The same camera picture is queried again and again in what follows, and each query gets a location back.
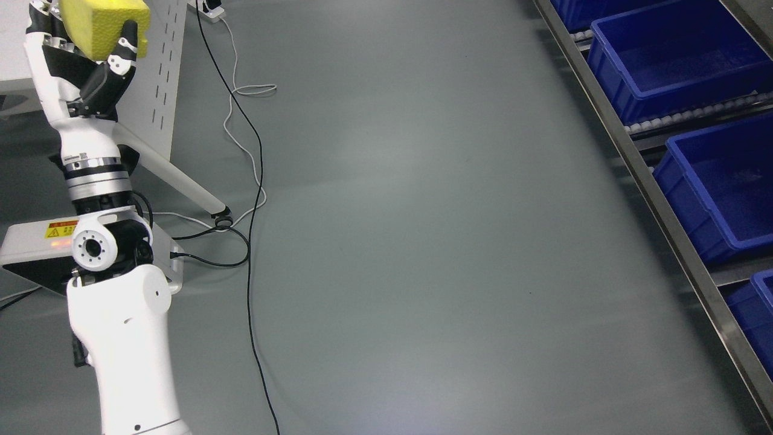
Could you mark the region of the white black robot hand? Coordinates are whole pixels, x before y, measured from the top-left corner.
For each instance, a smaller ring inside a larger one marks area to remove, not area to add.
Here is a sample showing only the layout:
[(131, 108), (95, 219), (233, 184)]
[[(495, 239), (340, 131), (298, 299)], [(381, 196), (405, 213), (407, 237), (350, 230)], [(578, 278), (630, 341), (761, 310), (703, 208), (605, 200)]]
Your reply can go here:
[(58, 2), (28, 3), (23, 47), (39, 102), (60, 137), (62, 165), (116, 165), (117, 105), (136, 73), (138, 25), (126, 21), (107, 59), (91, 60), (69, 40)]

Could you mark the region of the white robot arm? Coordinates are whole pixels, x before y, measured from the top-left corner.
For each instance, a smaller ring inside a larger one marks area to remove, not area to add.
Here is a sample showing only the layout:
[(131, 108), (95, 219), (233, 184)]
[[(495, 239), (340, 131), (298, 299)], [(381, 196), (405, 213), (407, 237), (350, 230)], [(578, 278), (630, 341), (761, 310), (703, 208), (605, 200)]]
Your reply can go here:
[(172, 294), (112, 140), (69, 138), (60, 157), (78, 223), (66, 286), (72, 332), (96, 375), (104, 434), (189, 434), (168, 343)]

